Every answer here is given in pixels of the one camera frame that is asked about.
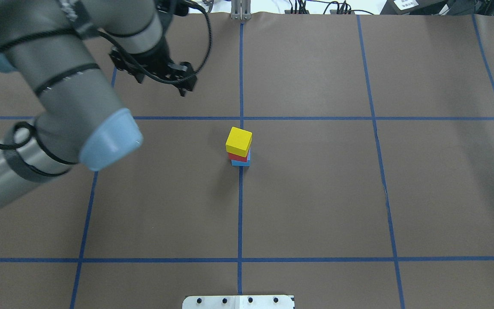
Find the blue block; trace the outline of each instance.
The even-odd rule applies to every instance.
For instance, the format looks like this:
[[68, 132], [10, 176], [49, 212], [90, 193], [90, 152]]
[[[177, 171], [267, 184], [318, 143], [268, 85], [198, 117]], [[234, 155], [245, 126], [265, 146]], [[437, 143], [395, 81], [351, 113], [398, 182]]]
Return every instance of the blue block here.
[[251, 151], [249, 150], [249, 154], [247, 155], [247, 162], [241, 162], [236, 160], [231, 160], [232, 166], [250, 166], [251, 165]]

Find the yellow block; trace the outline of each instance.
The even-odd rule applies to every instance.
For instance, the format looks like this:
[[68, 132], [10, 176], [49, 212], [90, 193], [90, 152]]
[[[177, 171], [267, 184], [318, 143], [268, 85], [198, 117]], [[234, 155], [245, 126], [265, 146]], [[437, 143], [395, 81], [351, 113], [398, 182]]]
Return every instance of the yellow block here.
[[246, 157], [251, 147], [253, 133], [232, 127], [226, 139], [226, 151], [240, 157]]

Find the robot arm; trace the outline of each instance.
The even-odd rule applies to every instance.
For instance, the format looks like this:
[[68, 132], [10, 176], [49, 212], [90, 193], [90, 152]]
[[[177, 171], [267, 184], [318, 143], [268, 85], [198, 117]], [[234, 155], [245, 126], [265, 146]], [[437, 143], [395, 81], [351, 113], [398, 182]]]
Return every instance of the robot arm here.
[[[143, 137], [131, 112], [82, 42], [98, 35], [98, 29], [120, 45], [111, 53], [116, 66], [139, 82], [148, 73], [169, 81], [181, 94], [193, 89], [198, 71], [189, 63], [172, 62], [163, 36], [170, 20], [162, 25], [156, 10], [176, 2], [0, 0], [0, 45], [44, 31], [73, 27], [76, 32], [29, 41], [0, 55], [0, 70], [18, 70], [45, 107], [31, 121], [35, 134], [25, 146], [0, 149], [0, 208], [74, 164], [101, 170], [141, 146]], [[198, 6], [188, 0], [180, 0], [180, 5], [176, 12], [184, 15], [185, 6], [186, 13], [187, 6]], [[127, 61], [131, 56], [144, 69]], [[20, 142], [28, 135], [26, 129], [11, 129], [2, 143]]]

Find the metal bracket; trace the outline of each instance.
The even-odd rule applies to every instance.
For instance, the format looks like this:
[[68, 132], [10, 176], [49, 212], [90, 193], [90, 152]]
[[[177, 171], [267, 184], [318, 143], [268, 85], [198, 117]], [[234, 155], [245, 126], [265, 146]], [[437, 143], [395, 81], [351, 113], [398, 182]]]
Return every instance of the metal bracket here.
[[251, 19], [251, 0], [232, 0], [232, 19]]
[[186, 297], [182, 309], [295, 309], [291, 295]]

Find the stacked blocks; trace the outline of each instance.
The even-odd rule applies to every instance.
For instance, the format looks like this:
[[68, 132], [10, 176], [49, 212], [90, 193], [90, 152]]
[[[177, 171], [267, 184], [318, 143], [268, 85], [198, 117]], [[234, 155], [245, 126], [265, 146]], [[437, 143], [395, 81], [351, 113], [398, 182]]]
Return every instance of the stacked blocks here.
[[251, 164], [251, 141], [253, 133], [232, 127], [226, 140], [226, 151], [232, 166], [249, 166]]

